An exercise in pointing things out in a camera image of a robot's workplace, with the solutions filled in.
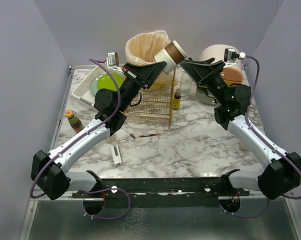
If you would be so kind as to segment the green fried egg plate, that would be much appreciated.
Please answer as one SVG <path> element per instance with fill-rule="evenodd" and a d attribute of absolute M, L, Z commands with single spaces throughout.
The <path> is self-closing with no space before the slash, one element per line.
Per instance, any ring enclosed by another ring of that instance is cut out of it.
<path fill-rule="evenodd" d="M 120 88 L 121 85 L 123 84 L 123 78 L 117 73 L 112 73 L 111 75 L 113 76 L 118 87 Z M 103 74 L 97 78 L 96 87 L 98 90 L 100 89 L 108 89 L 112 91 L 117 90 L 112 78 L 108 74 Z"/>

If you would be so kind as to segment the steel cream cup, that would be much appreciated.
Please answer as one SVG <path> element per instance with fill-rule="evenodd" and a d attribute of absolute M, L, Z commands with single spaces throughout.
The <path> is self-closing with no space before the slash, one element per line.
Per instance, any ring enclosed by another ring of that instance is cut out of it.
<path fill-rule="evenodd" d="M 171 41 L 166 47 L 161 49 L 155 56 L 155 62 L 166 62 L 164 72 L 168 75 L 172 72 L 185 58 L 186 52 L 181 48 L 176 40 Z"/>

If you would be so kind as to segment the light blue flower plate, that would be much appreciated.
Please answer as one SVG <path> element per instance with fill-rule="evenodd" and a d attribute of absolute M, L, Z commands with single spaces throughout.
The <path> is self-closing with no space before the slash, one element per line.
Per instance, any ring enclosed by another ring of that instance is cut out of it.
<path fill-rule="evenodd" d="M 98 81 L 100 79 L 100 76 L 96 77 L 90 84 L 90 93 L 95 96 L 96 93 L 98 92 Z"/>

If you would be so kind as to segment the red sauce bottle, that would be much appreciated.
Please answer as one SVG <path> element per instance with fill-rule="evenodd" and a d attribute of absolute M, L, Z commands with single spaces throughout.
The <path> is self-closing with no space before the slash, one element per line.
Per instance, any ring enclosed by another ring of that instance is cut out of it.
<path fill-rule="evenodd" d="M 81 120 L 74 114 L 72 110 L 66 110 L 65 116 L 71 126 L 71 128 L 78 134 L 81 132 L 85 127 Z"/>

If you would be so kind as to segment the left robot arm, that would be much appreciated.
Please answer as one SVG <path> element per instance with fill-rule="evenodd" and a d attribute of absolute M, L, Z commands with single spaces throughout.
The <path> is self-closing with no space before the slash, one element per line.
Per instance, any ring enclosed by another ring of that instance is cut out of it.
<path fill-rule="evenodd" d="M 39 187 L 42 194 L 56 200 L 65 192 L 88 193 L 100 181 L 92 171 L 71 172 L 71 167 L 85 153 L 98 143 L 114 135 L 124 124 L 124 111 L 141 89 L 148 89 L 166 67 L 165 61 L 137 66 L 126 63 L 121 67 L 126 76 L 116 90 L 102 88 L 95 95 L 94 108 L 98 113 L 91 122 L 70 140 L 48 153 L 40 150 L 32 160 L 30 197 L 34 188 Z"/>

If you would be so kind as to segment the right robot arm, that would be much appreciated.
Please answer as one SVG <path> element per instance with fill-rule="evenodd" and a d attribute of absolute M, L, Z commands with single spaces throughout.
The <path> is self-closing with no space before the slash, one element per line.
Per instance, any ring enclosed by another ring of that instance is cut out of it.
<path fill-rule="evenodd" d="M 183 60 L 180 65 L 197 86 L 205 86 L 219 102 L 214 109 L 216 122 L 244 142 L 263 167 L 257 172 L 231 172 L 231 186 L 260 191 L 270 200 L 297 188 L 301 184 L 301 157 L 271 142 L 249 120 L 251 88 L 244 84 L 228 86 L 221 77 L 226 66 L 222 60 Z"/>

